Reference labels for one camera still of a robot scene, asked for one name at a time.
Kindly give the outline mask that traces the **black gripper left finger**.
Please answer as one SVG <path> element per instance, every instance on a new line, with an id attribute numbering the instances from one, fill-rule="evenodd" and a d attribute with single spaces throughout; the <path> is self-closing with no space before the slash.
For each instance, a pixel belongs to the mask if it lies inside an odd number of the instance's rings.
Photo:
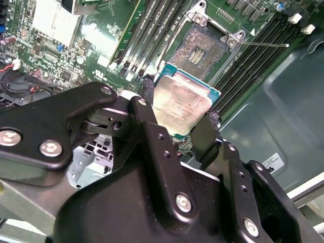
<path id="1" fill-rule="evenodd" d="M 17 133 L 18 141 L 1 144 L 1 178 L 33 186 L 53 186 L 63 178 L 76 146 L 97 133 L 84 127 L 95 112 L 120 122 L 100 129 L 114 138 L 111 175 L 86 187 L 77 199 L 91 209 L 103 211 L 116 193 L 110 186 L 127 188 L 126 175 L 141 168 L 140 176 L 162 224 L 191 224 L 198 217 L 192 190 L 166 128 L 159 126 L 149 102 L 135 96 L 119 97 L 99 82 L 65 91 L 1 115 L 1 131 Z"/>

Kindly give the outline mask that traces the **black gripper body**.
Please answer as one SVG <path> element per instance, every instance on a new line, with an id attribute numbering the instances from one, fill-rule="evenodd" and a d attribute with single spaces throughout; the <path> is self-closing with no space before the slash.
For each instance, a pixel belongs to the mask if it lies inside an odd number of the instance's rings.
<path id="1" fill-rule="evenodd" d="M 219 180 L 187 165 L 182 170 L 199 212 L 188 231 L 161 224 L 144 168 L 136 164 L 72 195 L 57 214 L 54 242 L 234 242 Z"/>

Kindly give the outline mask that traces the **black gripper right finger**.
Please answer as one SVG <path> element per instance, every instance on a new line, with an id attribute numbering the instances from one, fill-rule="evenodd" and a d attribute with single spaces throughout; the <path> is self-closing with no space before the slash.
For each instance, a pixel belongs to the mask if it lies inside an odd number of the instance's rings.
<path id="1" fill-rule="evenodd" d="M 244 163 L 207 112 L 191 130 L 202 170 L 221 181 L 221 227 L 228 242 L 312 242 L 313 228 L 294 202 L 255 160 Z"/>

